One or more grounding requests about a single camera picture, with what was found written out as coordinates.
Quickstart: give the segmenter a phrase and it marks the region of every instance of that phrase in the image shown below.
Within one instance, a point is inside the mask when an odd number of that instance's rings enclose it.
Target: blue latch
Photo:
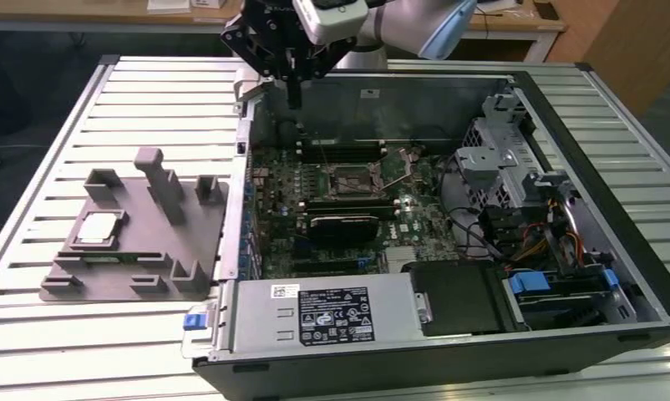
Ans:
[[[508,280],[512,292],[519,294],[527,291],[547,291],[550,283],[543,272],[522,272]]]
[[[605,279],[611,288],[619,287],[619,278],[613,269],[605,269]]]
[[[183,329],[187,332],[192,330],[207,329],[207,317],[204,313],[188,313],[183,319]]]
[[[368,262],[371,261],[371,258],[368,257],[360,257],[356,259],[356,266],[363,269],[367,267]]]

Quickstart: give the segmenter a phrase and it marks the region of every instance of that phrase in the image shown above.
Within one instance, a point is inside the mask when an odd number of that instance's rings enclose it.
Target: slotted metal table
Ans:
[[[0,400],[218,400],[180,354],[194,302],[49,304],[37,296],[84,203],[91,169],[139,176],[132,159],[144,145],[163,149],[166,167],[186,179],[216,174],[227,180],[235,167],[240,60],[103,62],[0,234]],[[670,270],[670,158],[594,72],[570,64],[392,61],[390,67],[527,70]],[[559,168],[551,146],[538,139]],[[462,397],[670,400],[670,345],[575,374],[327,399]]]

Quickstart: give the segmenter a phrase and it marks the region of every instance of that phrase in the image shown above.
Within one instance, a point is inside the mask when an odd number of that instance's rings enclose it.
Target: power supply label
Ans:
[[[375,341],[366,287],[300,291],[300,343],[306,347]]]

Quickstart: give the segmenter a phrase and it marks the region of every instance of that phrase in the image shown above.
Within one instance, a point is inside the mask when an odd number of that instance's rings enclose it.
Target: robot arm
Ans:
[[[302,83],[324,77],[355,48],[358,35],[424,58],[448,57],[476,0],[387,2],[246,0],[220,37],[262,76],[286,84],[290,107],[299,109]]]

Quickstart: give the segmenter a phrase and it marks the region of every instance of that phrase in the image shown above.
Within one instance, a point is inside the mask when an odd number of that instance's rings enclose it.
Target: motherboard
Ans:
[[[262,278],[399,272],[455,260],[436,190],[442,156],[416,145],[254,150]]]

